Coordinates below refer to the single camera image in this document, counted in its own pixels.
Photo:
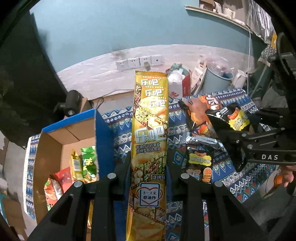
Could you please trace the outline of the operator right hand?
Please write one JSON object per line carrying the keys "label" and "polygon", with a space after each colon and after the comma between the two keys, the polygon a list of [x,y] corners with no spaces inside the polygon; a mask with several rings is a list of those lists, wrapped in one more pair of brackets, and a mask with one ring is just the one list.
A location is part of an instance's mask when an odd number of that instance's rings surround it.
{"label": "operator right hand", "polygon": [[294,180],[293,173],[295,173],[295,165],[280,166],[280,174],[276,175],[273,181],[274,186],[278,187],[282,184],[284,187],[287,187]]}

